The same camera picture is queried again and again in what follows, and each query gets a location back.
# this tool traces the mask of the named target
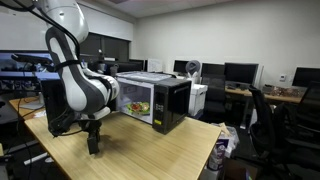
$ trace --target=white wall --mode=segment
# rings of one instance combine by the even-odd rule
[[[133,24],[81,6],[89,31],[131,41]],[[46,24],[30,13],[0,9],[0,50],[47,50]]]
[[[172,72],[175,59],[264,66],[260,84],[288,87],[279,75],[320,67],[320,1],[251,0],[140,19],[131,58],[157,58]]]

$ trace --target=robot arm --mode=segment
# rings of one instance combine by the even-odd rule
[[[41,16],[35,15],[47,22],[46,44],[64,85],[69,107],[81,114],[80,120],[99,120],[108,115],[110,109],[107,104],[116,98],[119,84],[110,76],[81,67],[78,46],[86,39],[89,29],[76,1],[0,0],[1,5],[33,14],[35,12],[30,8],[36,7],[39,10]],[[68,131],[72,121],[70,118],[62,120],[56,127],[51,127],[53,129],[50,132],[58,136]]]

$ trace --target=desk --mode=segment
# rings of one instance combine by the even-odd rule
[[[252,96],[251,92],[247,89],[241,90],[241,89],[228,89],[228,88],[225,88],[225,91],[226,91],[226,93],[238,94],[238,95],[242,95],[242,96],[247,97],[245,108],[244,108],[244,113],[243,113],[243,117],[242,117],[242,122],[240,125],[240,128],[246,129],[246,115],[248,112],[248,107],[249,107],[249,103],[250,103],[251,96]],[[272,95],[267,95],[267,94],[264,94],[264,97],[266,100],[282,101],[282,102],[289,102],[289,103],[296,103],[296,104],[299,104],[301,101],[300,97],[272,96]]]
[[[197,179],[221,131],[191,118],[167,135],[121,113],[101,121],[96,155],[88,153],[87,133],[53,138],[45,117],[25,124],[70,179]]]
[[[13,99],[13,100],[10,100],[10,101],[9,101],[9,103],[11,104],[11,106],[12,106],[16,111],[18,111],[19,100],[20,100],[20,99]],[[26,103],[32,102],[32,101],[38,101],[38,100],[39,100],[38,97],[22,98],[21,101],[20,101],[20,105],[23,105],[23,104],[26,104]],[[40,112],[40,111],[43,111],[43,110],[45,110],[45,108],[41,108],[41,109],[35,111],[34,113],[31,113],[31,112],[34,111],[34,110],[25,109],[25,108],[20,108],[20,109],[19,109],[19,115],[20,115],[21,117],[23,117],[24,115],[26,115],[26,114],[28,114],[28,113],[31,113],[31,114],[28,114],[27,116],[23,117],[23,119],[28,120],[28,119],[32,119],[35,113]]]

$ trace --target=black microwave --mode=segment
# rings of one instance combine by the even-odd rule
[[[188,115],[191,81],[169,78],[154,85],[152,127],[168,133]]]

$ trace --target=office room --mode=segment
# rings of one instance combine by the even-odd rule
[[[70,1],[73,7],[74,2],[88,27],[76,21],[72,22],[72,29],[70,22],[55,19],[80,41],[80,51],[67,52],[68,48],[61,46],[65,42],[47,33],[43,20],[30,12],[16,11],[21,6],[14,2],[10,6],[16,10],[0,0],[0,166],[1,172],[5,170],[0,179],[235,178],[232,175],[246,179],[245,174],[252,179],[320,177],[319,1],[77,0]],[[48,10],[55,6],[53,3],[43,7]],[[59,16],[69,17],[69,11],[58,10]],[[78,10],[71,12],[83,21]],[[70,39],[69,50],[76,49]],[[60,61],[53,52],[60,52]],[[80,62],[54,68],[65,56],[77,57]],[[29,65],[25,65],[25,59],[31,59],[27,61]],[[108,82],[81,78],[89,72],[72,70],[71,66],[80,67],[79,64],[95,72],[91,78],[105,75],[110,77]],[[77,72],[71,76],[76,80],[69,81],[53,72],[69,67]],[[143,77],[138,82],[144,83],[132,85],[132,77],[137,74],[128,73],[131,71],[139,71]],[[182,89],[189,87],[184,99],[170,93],[165,96],[173,99],[166,104],[178,101],[183,104],[177,105],[181,106],[178,109],[187,109],[182,115],[176,113],[179,117],[174,113],[170,116],[170,122],[179,119],[171,126],[166,120],[168,127],[160,127],[159,109],[165,107],[164,103],[156,103],[161,98],[157,98],[159,92],[154,83],[145,83],[151,81],[145,79],[147,75],[153,81],[163,78],[157,83],[161,87],[169,80],[160,82],[169,77],[174,79],[171,83],[183,82]],[[20,81],[35,88],[14,84]],[[93,91],[82,87],[93,81],[94,85],[99,81],[97,86],[90,86]],[[217,90],[212,82],[223,82],[223,86]],[[205,89],[201,101],[200,96],[192,96],[196,87]],[[211,97],[219,97],[222,113],[211,112],[215,109]],[[191,105],[186,99],[201,104],[200,109],[188,112]],[[29,102],[35,102],[32,110],[24,108]],[[73,121],[80,127],[65,121],[70,118],[66,112],[74,111],[80,112],[82,119],[99,121]],[[56,122],[57,126],[48,126],[47,119],[61,121]],[[85,132],[63,136],[79,130]],[[222,136],[229,133],[233,142],[237,138],[239,142],[230,152],[222,151],[226,157],[215,158],[217,142],[223,142]]]

